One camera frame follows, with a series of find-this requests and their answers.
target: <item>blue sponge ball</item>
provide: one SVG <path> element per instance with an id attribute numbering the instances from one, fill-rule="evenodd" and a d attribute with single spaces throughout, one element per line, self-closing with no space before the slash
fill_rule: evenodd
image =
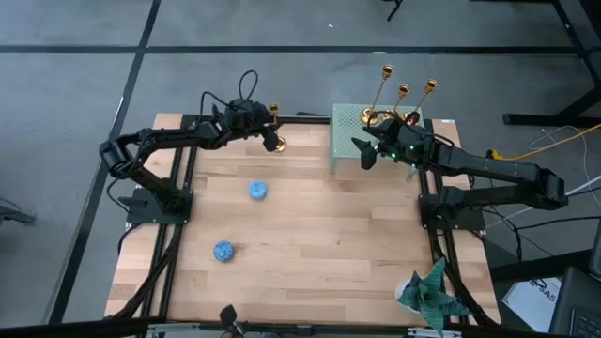
<path id="1" fill-rule="evenodd" d="M 215 258 L 222 262 L 227 262 L 234 256 L 234 245 L 227 240 L 222 240 L 213 248 Z"/>
<path id="2" fill-rule="evenodd" d="M 248 187 L 248 193 L 254 200 L 262 200 L 267 195 L 267 185 L 263 181 L 255 181 Z"/>

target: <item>black cable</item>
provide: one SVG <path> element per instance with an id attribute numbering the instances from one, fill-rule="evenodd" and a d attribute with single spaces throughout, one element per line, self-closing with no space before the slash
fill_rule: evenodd
<path id="1" fill-rule="evenodd" d="M 8 199 L 6 199 L 6 198 L 4 198 L 4 197 L 0 197 L 0 201 L 3 201 L 4 203 L 6 203 L 6 204 L 8 204 L 8 205 L 10 205 L 10 206 L 13 206 L 13 207 L 15 207 L 17 210 L 21 211 L 21 208 L 20 208 L 19 206 L 17 206 L 17 204 L 16 204 L 16 203 L 10 202 L 10 200 L 8 200 Z"/>
<path id="2" fill-rule="evenodd" d="M 494 212 L 494 211 L 490 211 L 490 210 L 486 210 L 486 209 L 482 209 L 482 211 L 483 211 L 483 212 L 490 213 L 490 214 L 493 214 L 493 215 L 497 215 L 497 216 L 498 216 L 498 217 L 499 217 L 501 220 L 504 220 L 504 219 L 505 219 L 505 216 L 501 215 L 499 212 Z M 524 236 L 524 235 L 522 235 L 522 234 L 519 234 L 519 236 L 520 236 L 520 237 L 522 237 L 523 239 L 526 239 L 526 241 L 528 241 L 528 242 L 529 242 L 529 243 L 530 243 L 530 244 L 531 244 L 533 247 L 535 247 L 536 249 L 538 249 L 538 250 L 542 251 L 542 252 L 543 252 L 543 253 L 545 253 L 545 254 L 548 254 L 548 255 L 549 255 L 549 256 L 551 256 L 551 257 L 553 257 L 553 256 L 554 256 L 554 254 L 553 254 L 553 253 L 550 253 L 550 252 L 548 252 L 547 250 L 545 250 L 545 249 L 541 248 L 541 247 L 540 247 L 538 244 L 536 244 L 536 243 L 535 243 L 534 241 L 532 241 L 530 238 L 528 238 L 528 237 L 526 237 L 526 236 Z"/>
<path id="3" fill-rule="evenodd" d="M 159 279 L 159 277 L 161 276 L 162 271 L 165 269 L 167 264 L 169 264 L 169 262 L 171 262 L 175 257 L 177 247 L 179 246 L 180 232 L 181 227 L 176 227 L 176 229 L 174 230 L 174 234 L 171 237 L 171 241 L 169 242 L 169 245 L 165 249 L 164 253 L 161 256 L 161 259 L 159 259 L 159 262 L 157 263 L 155 268 L 148 273 L 148 276 L 146 277 L 146 279 L 144 279 L 142 285 L 140 285 L 138 290 L 136 290 L 135 294 L 128 300 L 123 309 L 117 312 L 114 315 L 114 317 L 131 318 L 135 314 L 136 310 L 142 303 L 144 297 L 148 294 L 148 292 L 152 292 L 152 289 L 154 288 L 154 285 Z"/>
<path id="4" fill-rule="evenodd" d="M 517 262 L 520 266 L 520 270 L 521 270 L 521 265 L 522 265 L 522 237 L 519 235 L 519 231 L 517 230 L 517 226 L 509 221 L 509 220 L 505 220 L 505 218 L 497 211 L 497 209 L 493 206 L 490 206 L 493 209 L 494 214 L 496 214 L 497 216 L 501 217 L 501 220 L 503 221 L 503 223 L 505 224 L 505 227 L 507 227 L 510 231 L 512 231 L 514 234 L 516 234 L 516 243 L 517 243 L 517 248 L 516 248 L 516 255 L 517 255 Z"/>
<path id="5" fill-rule="evenodd" d="M 246 98 L 242 97 L 242 83 L 244 82 L 244 78 L 246 77 L 246 75 L 248 74 L 254 74 L 254 84 L 253 87 L 251 88 L 250 93 L 248 94 L 248 96 Z M 253 70 L 247 70 L 246 72 L 244 72 L 244 74 L 242 74 L 242 76 L 240 76 L 240 79 L 238 81 L 238 94 L 240 96 L 240 98 L 242 99 L 242 102 L 239 104 L 229 104 L 226 103 L 224 100 L 221 100 L 219 97 L 217 97 L 217 95 L 209 92 L 209 91 L 204 91 L 203 94 L 200 96 L 200 112 L 198 113 L 198 119 L 196 120 L 196 125 L 194 126 L 194 129 L 198 129 L 198 126 L 200 126 L 200 122 L 202 122 L 202 118 L 203 118 L 203 109 L 205 106 L 205 95 L 210 95 L 212 98 L 214 98 L 216 101 L 218 101 L 220 104 L 224 105 L 225 107 L 228 107 L 230 109 L 238 109 L 240 108 L 240 106 L 244 103 L 246 103 L 248 100 L 251 99 L 251 96 L 254 93 L 254 90 L 256 89 L 256 85 L 258 85 L 259 83 L 259 74 Z"/>
<path id="6" fill-rule="evenodd" d="M 125 210 L 125 212 L 129 213 L 130 211 L 127 210 L 127 208 L 125 206 L 123 206 L 121 204 L 121 202 L 117 201 L 113 195 L 111 194 L 111 189 L 113 188 L 113 186 L 115 185 L 115 183 L 117 181 L 119 181 L 121 179 L 121 177 L 115 177 L 115 179 L 113 179 L 113 181 L 108 185 L 108 187 L 106 187 L 106 195 L 109 196 L 109 199 L 111 201 L 113 201 L 118 207 L 122 208 L 123 210 Z"/>
<path id="7" fill-rule="evenodd" d="M 525 229 L 532 229 L 535 227 L 539 227 L 539 226 L 543 226 L 543 225 L 548 225 L 548 224 L 552 224 L 552 223 L 561 223 L 561 222 L 569 222 L 569 221 L 585 221 L 585 220 L 600 220 L 601 216 L 584 216 L 584 217 L 572 217 L 572 218 L 567 218 L 567 219 L 557 219 L 557 220 L 553 220 L 553 221 L 547 221 L 547 222 L 542 222 L 542 223 L 537 223 L 534 225 L 528 225 L 528 226 L 522 226 L 518 229 L 520 230 L 525 230 Z"/>
<path id="8" fill-rule="evenodd" d="M 476 230 L 469 230 L 475 237 L 477 237 L 478 239 L 480 239 L 480 241 L 482 242 L 482 244 L 484 244 L 486 246 L 486 238 L 480 236 Z"/>
<path id="9" fill-rule="evenodd" d="M 121 238 L 119 239 L 119 243 L 116 246 L 116 255 L 119 256 L 121 254 L 121 246 L 123 246 L 123 240 L 125 239 L 125 237 L 127 237 L 131 231 L 135 230 L 138 228 L 138 226 L 140 226 L 140 223 L 132 223 L 130 228 L 127 229 L 123 235 L 121 235 Z"/>

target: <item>wooden table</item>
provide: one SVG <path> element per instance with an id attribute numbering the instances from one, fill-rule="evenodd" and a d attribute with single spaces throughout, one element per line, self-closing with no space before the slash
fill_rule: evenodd
<path id="1" fill-rule="evenodd" d="M 178 128 L 181 117 L 158 114 L 154 128 Z M 453 121 L 433 124 L 459 144 Z M 255 323 L 424 325 L 393 296 L 414 270 L 425 275 L 432 267 L 417 208 L 419 177 L 407 178 L 407 167 L 390 161 L 364 171 L 356 160 L 339 161 L 331 176 L 329 126 L 286 124 L 279 133 L 288 143 L 280 154 L 267 153 L 261 138 L 198 151 L 193 215 L 183 230 L 168 318 L 218 321 L 231 303 L 240 321 Z M 157 151 L 146 167 L 168 177 L 174 153 Z M 184 151 L 180 173 L 187 157 Z M 257 179 L 269 187 L 260 202 L 248 194 Z M 469 187 L 466 177 L 444 180 Z M 146 278 L 157 229 L 143 225 L 125 240 L 106 314 Z M 467 231 L 454 235 L 466 287 L 499 321 L 482 242 Z M 213 257 L 220 240 L 235 244 L 229 263 Z M 161 291 L 159 281 L 152 315 Z"/>

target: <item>gold candle holder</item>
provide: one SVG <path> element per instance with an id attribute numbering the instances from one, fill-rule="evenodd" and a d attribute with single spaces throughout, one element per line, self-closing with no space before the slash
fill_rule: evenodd
<path id="1" fill-rule="evenodd" d="M 407 84 L 401 84 L 400 87 L 398 87 L 398 100 L 396 101 L 396 104 L 394 105 L 393 111 L 396 113 L 396 108 L 398 107 L 398 104 L 401 103 L 401 100 L 409 93 L 409 86 Z"/>
<path id="2" fill-rule="evenodd" d="M 382 81 L 379 83 L 379 88 L 378 88 L 378 92 L 376 94 L 376 98 L 374 99 L 374 103 L 372 103 L 371 108 L 363 109 L 361 111 L 360 118 L 361 118 L 361 122 L 363 124 L 367 124 L 367 121 L 369 121 L 369 117 L 374 112 L 374 108 L 376 107 L 376 102 L 378 102 L 379 94 L 382 92 L 382 87 L 384 86 L 384 83 L 386 82 L 386 80 L 388 80 L 393 75 L 393 73 L 394 73 L 393 66 L 384 65 L 384 67 L 382 68 Z M 379 122 L 379 115 L 376 115 L 371 119 L 370 124 L 376 124 L 378 122 Z"/>
<path id="3" fill-rule="evenodd" d="M 270 114 L 271 114 L 271 116 L 273 116 L 273 124 L 276 124 L 277 117 L 279 114 L 279 106 L 277 103 L 270 104 Z M 285 141 L 285 138 L 278 135 L 278 143 L 277 143 L 277 146 L 275 147 L 275 152 L 280 153 L 280 152 L 284 151 L 286 147 L 287 147 L 287 142 Z"/>
<path id="4" fill-rule="evenodd" d="M 436 80 L 434 80 L 434 79 L 430 79 L 430 80 L 428 80 L 428 82 L 425 83 L 424 95 L 422 96 L 422 99 L 415 107 L 416 112 L 418 111 L 418 109 L 420 109 L 420 107 L 422 107 L 422 103 L 424 103 L 425 98 L 428 95 L 430 95 L 434 91 L 434 89 L 436 89 L 436 87 L 438 87 L 438 86 L 439 86 L 439 83 L 436 82 Z"/>

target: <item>cable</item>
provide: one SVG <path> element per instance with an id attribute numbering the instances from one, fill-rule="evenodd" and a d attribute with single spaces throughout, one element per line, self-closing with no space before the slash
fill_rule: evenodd
<path id="1" fill-rule="evenodd" d="M 113 179 L 113 181 L 108 185 L 108 187 L 106 187 L 106 195 L 109 196 L 109 199 L 111 201 L 113 201 L 118 207 L 122 208 L 123 210 L 125 210 L 125 212 L 129 213 L 130 211 L 127 210 L 127 208 L 125 206 L 123 206 L 121 204 L 121 202 L 115 200 L 115 198 L 111 195 L 111 189 L 113 188 L 113 186 L 115 185 L 115 183 L 117 181 L 119 181 L 121 179 L 121 177 L 115 177 L 115 179 Z"/>
<path id="2" fill-rule="evenodd" d="M 584 192 L 576 192 L 576 193 L 572 193 L 572 194 L 571 194 L 571 195 L 569 195 L 569 196 L 570 196 L 570 197 L 574 197 L 574 196 L 582 195 L 582 194 L 584 194 L 584 193 L 596 192 L 596 191 L 598 191 L 599 189 L 601 189 L 601 186 L 599 186 L 599 187 L 596 187 L 596 188 L 594 188 L 594 189 L 590 189 L 590 190 L 588 190 L 588 191 L 584 191 Z"/>
<path id="3" fill-rule="evenodd" d="M 246 77 L 246 75 L 248 74 L 254 74 L 254 84 L 253 87 L 251 88 L 250 93 L 248 94 L 248 96 L 246 98 L 244 98 L 242 96 L 242 83 L 244 82 L 244 78 Z M 215 94 L 209 92 L 209 91 L 205 91 L 203 92 L 203 94 L 200 96 L 200 112 L 198 113 L 198 118 L 196 120 L 196 125 L 194 126 L 194 130 L 198 129 L 198 126 L 200 126 L 200 122 L 202 122 L 202 118 L 203 118 L 203 109 L 205 106 L 205 95 L 210 95 L 212 98 L 214 98 L 216 101 L 218 101 L 220 104 L 224 105 L 225 107 L 228 107 L 230 109 L 238 109 L 241 108 L 241 105 L 246 103 L 248 100 L 251 99 L 251 96 L 254 93 L 254 90 L 256 89 L 256 85 L 258 85 L 259 83 L 259 74 L 253 70 L 246 70 L 244 72 L 244 74 L 242 74 L 242 76 L 240 76 L 240 79 L 238 81 L 238 94 L 239 97 L 242 99 L 242 102 L 239 104 L 229 104 L 226 103 L 225 101 L 221 100 L 219 97 L 217 97 Z"/>
<path id="4" fill-rule="evenodd" d="M 138 226 L 140 226 L 141 223 L 132 223 L 130 228 L 127 229 L 123 235 L 121 235 L 121 238 L 119 239 L 119 243 L 116 246 L 116 255 L 119 256 L 121 254 L 121 246 L 123 245 L 123 240 L 125 239 L 125 237 L 127 237 L 130 232 L 132 232 L 133 230 L 137 229 Z"/>
<path id="5" fill-rule="evenodd" d="M 569 221 L 585 221 L 585 220 L 600 220 L 601 216 L 584 216 L 584 217 L 572 217 L 572 218 L 567 218 L 567 219 L 557 219 L 557 220 L 553 220 L 553 221 L 547 221 L 547 222 L 542 222 L 542 223 L 537 223 L 534 225 L 528 225 L 528 226 L 522 226 L 518 229 L 520 230 L 526 230 L 526 229 L 532 229 L 535 227 L 539 227 L 539 226 L 543 226 L 543 225 L 548 225 L 548 224 L 552 224 L 552 223 L 562 223 L 562 222 L 569 222 Z"/>
<path id="6" fill-rule="evenodd" d="M 554 146 L 558 146 L 558 145 L 564 144 L 564 143 L 566 143 L 568 141 L 575 140 L 579 136 L 584 135 L 584 134 L 586 134 L 588 132 L 594 131 L 594 130 L 599 129 L 599 128 L 601 128 L 601 123 L 598 124 L 598 125 L 596 125 L 596 126 L 594 126 L 594 127 L 588 128 L 585 131 L 581 131 L 581 132 L 579 132 L 578 134 L 576 134 L 574 136 L 570 136 L 568 138 L 565 138 L 565 139 L 561 140 L 560 142 L 554 143 L 554 144 L 552 144 L 550 146 L 545 146 L 545 147 L 542 147 L 540 149 L 536 149 L 534 151 L 531 151 L 531 152 L 528 152 L 526 154 L 522 154 L 522 155 L 519 155 L 519 156 L 516 156 L 516 157 L 513 157 L 513 158 L 504 158 L 496 150 L 493 150 L 492 151 L 492 153 L 493 153 L 493 159 L 499 160 L 499 161 L 519 161 L 519 160 L 523 160 L 523 159 L 526 159 L 527 157 L 530 157 L 532 155 L 541 153 L 541 152 L 543 152 L 545 150 L 549 150 L 549 149 L 553 148 Z"/>
<path id="7" fill-rule="evenodd" d="M 582 137 L 582 143 L 584 144 L 584 154 L 582 155 L 582 168 L 584 169 L 584 176 L 586 177 L 587 181 L 591 182 L 591 177 L 589 176 L 589 171 L 588 171 L 588 169 L 586 167 L 586 155 L 587 155 L 587 152 L 588 152 L 588 147 L 587 147 L 587 144 L 586 144 L 586 138 L 584 138 L 583 134 L 580 134 L 580 131 L 576 127 L 563 126 L 563 127 L 559 127 L 558 129 L 555 129 L 555 130 L 553 130 L 551 132 L 547 132 L 545 130 L 542 130 L 543 133 L 545 134 L 545 136 L 543 136 L 543 137 L 541 137 L 541 138 L 533 141 L 532 143 L 530 143 L 528 145 L 528 148 L 529 149 L 535 149 L 535 150 L 542 149 L 540 147 L 539 148 L 532 148 L 532 145 L 534 145 L 535 143 L 537 143 L 537 142 L 545 139 L 546 137 L 548 137 L 549 139 L 551 139 L 551 141 L 553 141 L 553 144 L 556 144 L 557 142 L 553 139 L 553 137 L 551 137 L 551 134 L 555 133 L 556 131 L 560 131 L 562 129 L 565 129 L 565 128 L 570 128 L 570 129 L 576 131 L 577 136 L 579 135 L 580 137 Z M 591 191 L 593 190 L 591 188 L 591 184 L 590 183 L 589 183 L 589 189 Z M 591 195 L 593 196 L 593 199 L 597 203 L 597 205 L 599 205 L 601 207 L 601 202 L 599 202 L 599 200 L 597 199 L 597 196 L 594 195 L 594 192 L 591 192 Z"/>

